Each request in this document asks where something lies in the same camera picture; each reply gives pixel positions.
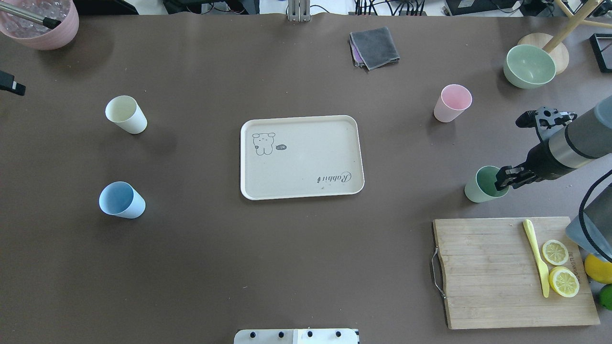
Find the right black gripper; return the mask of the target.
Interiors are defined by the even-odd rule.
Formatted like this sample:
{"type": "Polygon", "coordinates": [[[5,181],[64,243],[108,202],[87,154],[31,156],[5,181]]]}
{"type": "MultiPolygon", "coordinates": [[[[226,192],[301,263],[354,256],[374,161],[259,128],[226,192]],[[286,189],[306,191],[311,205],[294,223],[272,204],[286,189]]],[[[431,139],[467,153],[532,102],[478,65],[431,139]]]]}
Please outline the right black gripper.
{"type": "Polygon", "coordinates": [[[513,183],[518,189],[534,182],[555,180],[565,174],[565,166],[552,155],[548,143],[539,143],[533,147],[527,153],[526,161],[517,165],[516,168],[521,169],[517,177],[511,166],[503,166],[499,169],[495,175],[496,190],[501,191],[513,183]]]}

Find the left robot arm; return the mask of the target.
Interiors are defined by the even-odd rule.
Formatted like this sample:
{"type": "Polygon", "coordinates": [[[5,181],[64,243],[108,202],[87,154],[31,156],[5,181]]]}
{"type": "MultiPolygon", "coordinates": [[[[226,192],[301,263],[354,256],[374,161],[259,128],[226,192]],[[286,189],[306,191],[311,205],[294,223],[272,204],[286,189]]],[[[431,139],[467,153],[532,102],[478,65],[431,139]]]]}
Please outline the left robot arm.
{"type": "Polygon", "coordinates": [[[2,91],[11,92],[19,96],[24,96],[26,87],[15,81],[12,74],[0,71],[0,89],[2,91]]]}

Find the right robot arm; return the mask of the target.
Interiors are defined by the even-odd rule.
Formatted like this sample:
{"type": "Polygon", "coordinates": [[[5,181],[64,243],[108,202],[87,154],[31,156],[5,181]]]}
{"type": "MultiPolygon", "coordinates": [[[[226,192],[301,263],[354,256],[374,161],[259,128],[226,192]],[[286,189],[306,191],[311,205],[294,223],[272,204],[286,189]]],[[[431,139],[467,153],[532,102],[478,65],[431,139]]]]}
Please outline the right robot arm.
{"type": "MultiPolygon", "coordinates": [[[[535,128],[539,144],[525,162],[504,166],[496,174],[497,190],[518,189],[523,185],[558,179],[612,151],[612,100],[610,97],[577,115],[552,107],[524,112],[516,126],[535,128]]],[[[594,199],[594,189],[611,177],[606,172],[590,186],[579,205],[579,214],[566,228],[566,235],[587,252],[611,261],[611,187],[594,199]]]]}

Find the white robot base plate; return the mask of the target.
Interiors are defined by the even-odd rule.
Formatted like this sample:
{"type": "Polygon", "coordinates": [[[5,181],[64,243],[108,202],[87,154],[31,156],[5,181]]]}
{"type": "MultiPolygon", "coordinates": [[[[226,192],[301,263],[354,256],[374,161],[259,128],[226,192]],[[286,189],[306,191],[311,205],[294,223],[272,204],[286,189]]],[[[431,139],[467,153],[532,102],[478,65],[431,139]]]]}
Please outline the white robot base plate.
{"type": "Polygon", "coordinates": [[[359,344],[358,329],[243,329],[236,333],[234,344],[359,344]]]}

